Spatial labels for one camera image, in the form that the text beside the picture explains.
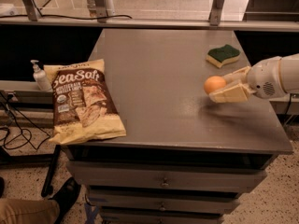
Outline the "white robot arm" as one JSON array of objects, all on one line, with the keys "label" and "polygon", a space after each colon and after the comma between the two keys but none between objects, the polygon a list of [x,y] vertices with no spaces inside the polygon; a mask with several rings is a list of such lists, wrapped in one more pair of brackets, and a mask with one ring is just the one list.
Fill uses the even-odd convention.
[{"label": "white robot arm", "polygon": [[222,77],[225,86],[208,94],[215,103],[246,102],[251,95],[261,99],[299,92],[299,54],[261,60]]}]

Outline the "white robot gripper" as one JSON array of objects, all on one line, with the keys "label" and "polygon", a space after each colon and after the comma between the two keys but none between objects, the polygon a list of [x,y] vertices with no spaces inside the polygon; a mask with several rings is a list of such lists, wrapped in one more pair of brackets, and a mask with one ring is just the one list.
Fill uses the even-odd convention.
[{"label": "white robot gripper", "polygon": [[279,76],[280,62],[281,57],[277,56],[224,75],[228,85],[210,93],[209,98],[215,103],[241,103],[253,93],[262,99],[285,96]]}]

